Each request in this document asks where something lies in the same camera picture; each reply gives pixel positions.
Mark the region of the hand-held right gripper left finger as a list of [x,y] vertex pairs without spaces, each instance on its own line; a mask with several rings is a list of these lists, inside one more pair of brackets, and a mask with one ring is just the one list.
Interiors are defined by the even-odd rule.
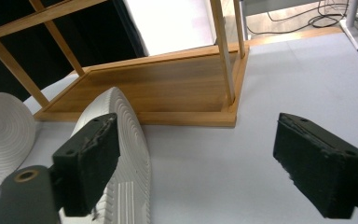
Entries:
[[120,157],[117,114],[87,122],[52,156],[57,205],[68,217],[85,217],[103,196]]

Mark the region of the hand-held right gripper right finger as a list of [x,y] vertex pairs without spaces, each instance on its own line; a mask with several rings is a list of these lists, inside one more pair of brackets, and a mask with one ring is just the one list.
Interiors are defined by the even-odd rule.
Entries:
[[323,217],[358,208],[358,148],[309,119],[281,113],[273,157]]

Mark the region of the white sneaker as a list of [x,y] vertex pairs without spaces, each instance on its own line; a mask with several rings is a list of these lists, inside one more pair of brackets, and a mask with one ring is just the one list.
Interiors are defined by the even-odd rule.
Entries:
[[0,92],[0,186],[22,165],[35,139],[35,121],[17,97]]
[[150,224],[151,160],[145,135],[124,93],[113,87],[96,97],[79,117],[75,132],[94,118],[117,114],[120,157],[96,208],[85,217],[60,212],[62,224]]

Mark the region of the dark curtain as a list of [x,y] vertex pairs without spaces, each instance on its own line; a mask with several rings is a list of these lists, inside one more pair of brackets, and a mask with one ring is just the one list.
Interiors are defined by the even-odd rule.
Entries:
[[[0,0],[0,26],[34,12],[29,0]],[[123,0],[107,0],[54,21],[85,67],[144,57],[146,49]],[[73,66],[43,24],[4,36],[0,42],[39,89],[64,78]],[[0,61],[0,92],[22,101],[30,93]]]

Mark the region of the white table leg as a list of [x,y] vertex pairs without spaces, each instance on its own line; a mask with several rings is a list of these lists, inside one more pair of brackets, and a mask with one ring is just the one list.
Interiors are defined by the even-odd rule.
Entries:
[[358,29],[354,25],[357,8],[358,0],[349,0],[347,15],[339,22],[339,25],[354,48],[358,51]]

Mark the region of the grey metal leg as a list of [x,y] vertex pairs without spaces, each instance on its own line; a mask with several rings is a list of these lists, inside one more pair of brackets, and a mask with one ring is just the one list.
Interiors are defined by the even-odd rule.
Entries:
[[249,34],[248,34],[248,29],[247,29],[248,27],[247,27],[245,0],[240,0],[240,10],[241,10],[243,39],[244,40],[249,40]]

